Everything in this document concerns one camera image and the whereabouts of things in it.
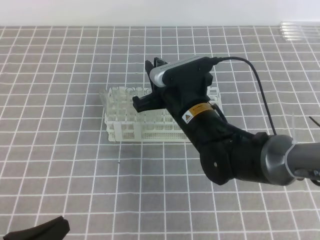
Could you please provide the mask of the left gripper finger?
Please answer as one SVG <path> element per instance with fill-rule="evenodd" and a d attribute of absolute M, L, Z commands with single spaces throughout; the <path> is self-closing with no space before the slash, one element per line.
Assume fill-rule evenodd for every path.
<path fill-rule="evenodd" d="M 63 240 L 70 231 L 68 220 L 59 216 L 41 225 L 6 234 L 4 240 Z"/>

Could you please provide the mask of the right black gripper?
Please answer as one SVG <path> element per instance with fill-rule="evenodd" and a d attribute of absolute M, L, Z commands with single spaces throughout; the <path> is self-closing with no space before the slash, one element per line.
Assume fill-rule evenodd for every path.
<path fill-rule="evenodd" d="M 180 118 L 192 106 L 210 100 L 207 95 L 207 89 L 213 82 L 213 76 L 210 73 L 200 78 L 184 78 L 172 86 L 158 87 L 156 73 L 153 70 L 166 64 L 168 63 L 159 57 L 155 57 L 153 62 L 145 61 L 145 71 L 150 81 L 151 93 L 143 97 L 134 96 L 132 98 L 133 107 L 138 113 L 166 109 L 174 118 Z"/>

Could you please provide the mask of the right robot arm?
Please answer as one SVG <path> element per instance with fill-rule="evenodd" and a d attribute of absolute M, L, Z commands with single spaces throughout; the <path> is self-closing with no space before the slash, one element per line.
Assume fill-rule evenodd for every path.
<path fill-rule="evenodd" d="M 193 56 L 168 63 L 145 62 L 151 93 L 133 97 L 139 113 L 165 109 L 199 152 L 209 180 L 224 185 L 232 179 L 287 186 L 296 180 L 320 183 L 320 145 L 295 142 L 292 136 L 250 133 L 230 124 L 207 94 L 211 70 L 221 57 Z"/>

